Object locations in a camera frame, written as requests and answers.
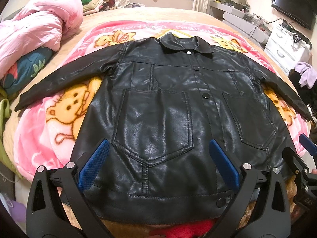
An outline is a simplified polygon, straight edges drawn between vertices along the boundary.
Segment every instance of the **jacket sleeve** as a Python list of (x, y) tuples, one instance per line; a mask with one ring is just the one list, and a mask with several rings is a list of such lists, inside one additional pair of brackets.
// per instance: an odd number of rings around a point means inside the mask
[(127, 43), (122, 43), (100, 49), (60, 67), (21, 94), (15, 111), (94, 76), (103, 73), (110, 74), (123, 57), (126, 46)]
[(296, 112), (303, 116), (307, 121), (312, 119), (310, 112), (301, 98), (296, 92), (279, 76), (271, 72), (269, 69), (263, 67), (257, 62), (251, 60), (246, 55), (242, 55), (244, 64), (251, 69), (261, 83), (270, 86), (277, 94), (279, 94), (288, 105), (291, 105)]

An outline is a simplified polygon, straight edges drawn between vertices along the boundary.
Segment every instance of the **black leather jacket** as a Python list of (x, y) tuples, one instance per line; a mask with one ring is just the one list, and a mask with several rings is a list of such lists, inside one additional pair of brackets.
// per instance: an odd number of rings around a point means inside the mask
[(289, 131), (261, 83), (310, 120), (299, 96), (246, 55), (171, 33), (103, 48), (54, 71), (15, 110), (105, 73), (71, 160), (101, 138), (110, 155), (85, 192), (105, 219), (176, 224), (221, 215), (232, 192), (208, 153), (211, 139), (257, 169), (278, 167)]

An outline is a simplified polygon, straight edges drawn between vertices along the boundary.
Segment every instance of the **pink quilt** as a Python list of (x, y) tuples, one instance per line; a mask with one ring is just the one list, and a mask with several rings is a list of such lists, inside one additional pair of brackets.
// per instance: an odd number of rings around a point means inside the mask
[[(112, 21), (104, 23), (90, 30), (60, 67), (107, 46), (148, 37), (159, 38), (168, 32), (172, 32), (180, 38), (199, 36), (211, 45), (245, 53), (251, 59), (276, 73), (266, 58), (252, 48), (243, 37), (215, 26), (177, 21)], [(60, 168), (69, 161), (87, 108), (100, 83), (101, 78), (92, 78), (69, 87), (54, 97), (38, 101), (25, 110), (14, 139), (15, 164), (24, 177), (32, 180), (39, 165), (45, 165), (48, 169)], [(305, 149), (299, 144), (298, 137), (301, 133), (308, 135), (306, 121), (269, 87), (264, 87), (264, 90), (274, 101), (288, 126), (297, 153), (303, 156)], [(75, 93), (76, 99), (80, 103), (66, 110), (66, 105), (74, 104), (72, 100)]]
[(53, 51), (83, 21), (81, 0), (31, 0), (12, 20), (0, 23), (0, 79), (21, 56), (39, 48)]

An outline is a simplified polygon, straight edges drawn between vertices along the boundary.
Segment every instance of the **blue textured pad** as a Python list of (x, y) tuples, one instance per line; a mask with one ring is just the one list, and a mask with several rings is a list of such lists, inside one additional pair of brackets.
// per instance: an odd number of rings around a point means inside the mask
[(89, 158), (86, 165), (79, 173), (78, 188), (83, 192), (91, 187), (99, 170), (109, 155), (110, 145), (107, 140), (99, 145), (93, 155)]
[(209, 142), (209, 154), (229, 189), (238, 191), (239, 173), (215, 140)]
[(305, 134), (301, 134), (298, 140), (311, 156), (317, 155), (316, 145)]

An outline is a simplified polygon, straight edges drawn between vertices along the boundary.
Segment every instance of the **metal screw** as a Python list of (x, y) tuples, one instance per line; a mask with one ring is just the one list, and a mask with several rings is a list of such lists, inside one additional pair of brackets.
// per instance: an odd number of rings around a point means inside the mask
[(244, 163), (243, 167), (247, 170), (251, 169), (251, 165), (249, 163)]
[(276, 174), (279, 174), (279, 173), (280, 173), (280, 170), (279, 170), (278, 168), (274, 167), (274, 168), (273, 168), (273, 172), (276, 173)]
[(43, 172), (44, 171), (44, 166), (40, 166), (38, 169), (37, 169), (38, 172)]
[(68, 162), (67, 165), (66, 165), (66, 167), (69, 168), (69, 169), (73, 168), (74, 166), (75, 166), (74, 162)]

